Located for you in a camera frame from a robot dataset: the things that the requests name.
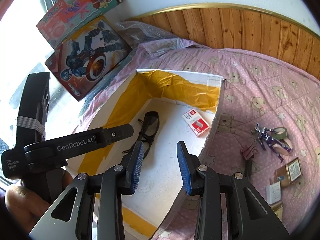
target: bolt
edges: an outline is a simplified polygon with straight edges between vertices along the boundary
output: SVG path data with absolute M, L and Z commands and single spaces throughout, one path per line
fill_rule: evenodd
M 236 178 L 236 179 L 243 179 L 243 174 L 240 173 L 240 172 L 236 172 L 236 173 L 235 173 L 235 178 Z
M 78 174 L 78 179 L 85 179 L 87 177 L 87 174 L 85 174 L 85 173 L 80 173 L 80 174 Z
M 118 164 L 114 167 L 115 171 L 122 171 L 123 170 L 123 166 L 121 164 Z
M 205 165 L 199 165 L 198 166 L 198 170 L 200 170 L 200 171 L 206 171 L 207 169 L 208 169 L 208 167 L 205 166 Z

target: pink bedspread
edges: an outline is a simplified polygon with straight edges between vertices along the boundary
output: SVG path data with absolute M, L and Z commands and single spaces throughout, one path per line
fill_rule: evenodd
M 169 39 L 140 44 L 132 61 L 100 92 L 77 130 L 85 130 L 100 107 L 119 85 L 137 68 L 185 70 L 222 75 L 227 79 L 222 116 L 214 142 L 204 163 L 218 173 L 244 171 L 240 149 L 251 144 L 250 130 L 255 122 L 275 128 L 284 126 L 293 151 L 284 162 L 269 149 L 255 155 L 252 184 L 266 198 L 265 187 L 275 169 L 299 157 L 303 176 L 282 189 L 283 223 L 291 232 L 301 221 L 320 188 L 320 89 L 319 81 L 281 60 L 259 53 L 236 49 L 211 49 L 192 41 Z M 227 213 L 222 199 L 223 238 L 227 239 Z M 155 236 L 160 239 L 193 239 L 196 197 L 188 198 L 169 227 Z

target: wood panel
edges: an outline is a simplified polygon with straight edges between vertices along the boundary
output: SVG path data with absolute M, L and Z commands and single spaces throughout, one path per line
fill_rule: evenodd
M 276 57 L 320 78 L 320 38 L 301 25 L 251 10 L 192 8 L 142 17 L 211 48 L 234 48 Z
M 298 27 L 291 23 L 280 21 L 280 39 L 277 58 L 292 64 L 297 47 L 297 39 Z
M 313 38 L 313 46 L 307 72 L 317 79 L 320 79 L 320 40 L 317 38 Z
M 215 49 L 223 48 L 222 28 L 218 8 L 201 8 L 201 19 L 207 46 Z
M 189 39 L 200 44 L 206 44 L 204 29 L 199 9 L 185 9 L 182 11 L 186 22 Z
M 293 65 L 307 70 L 312 49 L 312 36 L 302 29 L 298 29 L 297 47 L 294 53 Z
M 242 48 L 242 30 L 240 10 L 219 8 L 223 46 L 225 48 Z
M 186 22 L 181 10 L 166 13 L 172 33 L 183 38 L 189 39 Z
M 277 57 L 280 38 L 280 20 L 270 15 L 261 14 L 260 53 Z
M 159 13 L 153 16 L 156 26 L 167 32 L 171 32 L 170 23 L 168 21 L 167 15 L 165 13 Z
M 242 48 L 260 52 L 261 16 L 257 12 L 241 10 Z

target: black eyeglasses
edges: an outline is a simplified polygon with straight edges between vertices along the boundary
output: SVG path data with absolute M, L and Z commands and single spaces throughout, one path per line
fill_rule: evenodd
M 137 141 L 142 141 L 144 143 L 144 148 L 147 149 L 143 155 L 143 158 L 147 157 L 151 145 L 155 139 L 156 133 L 159 129 L 160 121 L 159 114 L 156 111 L 146 112 L 144 115 L 144 120 L 138 119 L 140 123 L 142 123 L 141 130 L 139 132 L 139 136 Z M 126 154 L 133 150 L 134 144 L 131 146 L 129 150 L 125 150 L 122 153 Z

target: yellow packing tape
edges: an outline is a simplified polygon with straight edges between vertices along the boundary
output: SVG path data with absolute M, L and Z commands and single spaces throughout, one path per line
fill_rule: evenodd
M 177 74 L 154 70 L 137 73 L 130 81 L 127 89 L 118 99 L 104 128 L 129 123 L 151 98 L 168 98 L 184 102 L 203 111 L 216 112 L 220 88 L 194 84 Z M 87 153 L 82 160 L 78 172 L 95 175 L 113 145 Z M 123 219 L 139 233 L 151 237 L 156 228 L 127 209 L 123 209 Z

